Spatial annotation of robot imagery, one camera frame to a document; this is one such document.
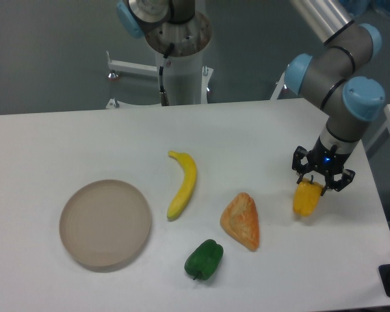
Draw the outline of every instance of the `white table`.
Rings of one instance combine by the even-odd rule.
[[[390,233],[363,146],[346,167],[354,182],[328,192],[306,219],[293,215],[297,145],[313,147],[326,116],[303,100],[141,107],[0,116],[0,311],[320,311],[390,305],[378,266]],[[168,150],[190,153],[198,184],[181,217],[166,210],[183,178]],[[95,273],[59,239],[70,196],[121,179],[151,207],[139,257]],[[256,252],[219,225],[240,191],[255,200]],[[205,239],[224,247],[209,281],[183,264]]]

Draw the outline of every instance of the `gray wall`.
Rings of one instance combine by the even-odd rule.
[[[145,41],[123,30],[115,4],[0,0],[0,114],[104,109],[114,96],[138,105],[158,103],[156,79],[106,79],[106,50],[113,59],[154,65]],[[197,6],[213,26],[205,53],[205,64],[215,69],[213,103],[268,99],[295,56],[324,50],[287,0],[206,0]],[[357,22],[371,23],[383,35],[383,49],[358,74],[379,81],[390,103],[390,21],[370,9]],[[364,141],[384,120],[382,115]],[[390,141],[370,163],[390,216]]]

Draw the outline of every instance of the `green bell pepper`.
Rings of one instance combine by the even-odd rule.
[[[224,249],[218,245],[215,240],[207,239],[203,242],[187,259],[185,262],[185,271],[194,280],[208,280],[218,267]]]

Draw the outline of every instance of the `gray robot arm segment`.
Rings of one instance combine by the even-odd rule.
[[[300,175],[298,183],[314,170],[325,177],[322,194],[326,189],[340,191],[355,175],[344,169],[344,163],[385,101],[384,90],[376,81],[347,79],[375,56],[381,48],[381,36],[370,25],[356,25],[336,0],[291,3],[327,50],[317,58],[296,57],[286,69],[286,85],[329,116],[313,149],[296,149],[292,169]],[[304,157],[307,164],[301,163]],[[342,174],[338,181],[334,180],[336,174]]]

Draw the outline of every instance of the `yellow bell pepper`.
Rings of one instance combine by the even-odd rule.
[[[303,178],[293,198],[293,211],[301,216],[309,216],[317,207],[320,193],[324,187]]]

